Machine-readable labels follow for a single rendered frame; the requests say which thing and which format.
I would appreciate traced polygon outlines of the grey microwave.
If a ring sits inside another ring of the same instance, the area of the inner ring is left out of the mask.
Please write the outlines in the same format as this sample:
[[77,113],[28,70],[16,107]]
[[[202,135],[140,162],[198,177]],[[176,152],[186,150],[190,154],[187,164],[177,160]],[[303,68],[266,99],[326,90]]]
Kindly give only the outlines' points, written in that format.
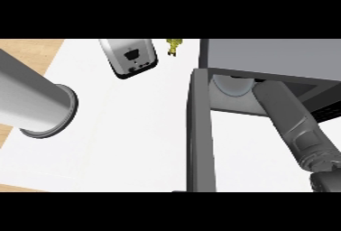
[[198,66],[283,82],[320,123],[341,117],[341,39],[202,39]]

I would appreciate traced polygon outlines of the pale glass microwave turntable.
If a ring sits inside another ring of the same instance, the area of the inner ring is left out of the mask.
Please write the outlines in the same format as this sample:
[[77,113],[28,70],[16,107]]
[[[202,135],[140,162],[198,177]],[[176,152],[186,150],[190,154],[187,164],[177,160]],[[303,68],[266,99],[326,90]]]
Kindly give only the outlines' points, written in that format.
[[254,79],[233,78],[224,75],[214,75],[212,81],[221,92],[230,97],[243,96],[254,86]]

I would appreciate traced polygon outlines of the small yellow-green object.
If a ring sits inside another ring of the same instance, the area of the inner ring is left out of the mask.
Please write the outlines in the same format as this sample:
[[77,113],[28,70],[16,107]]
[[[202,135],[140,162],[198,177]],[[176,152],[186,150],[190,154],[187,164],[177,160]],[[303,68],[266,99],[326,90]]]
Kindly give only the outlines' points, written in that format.
[[183,43],[181,39],[167,39],[167,43],[170,44],[168,55],[176,56],[176,49],[179,45]]

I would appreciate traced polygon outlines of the dark grey microwave door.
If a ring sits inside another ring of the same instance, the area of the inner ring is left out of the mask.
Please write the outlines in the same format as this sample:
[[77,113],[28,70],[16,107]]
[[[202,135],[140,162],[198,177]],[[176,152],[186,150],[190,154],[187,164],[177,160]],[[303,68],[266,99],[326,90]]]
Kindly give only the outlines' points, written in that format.
[[210,78],[193,69],[186,102],[186,191],[214,192]]

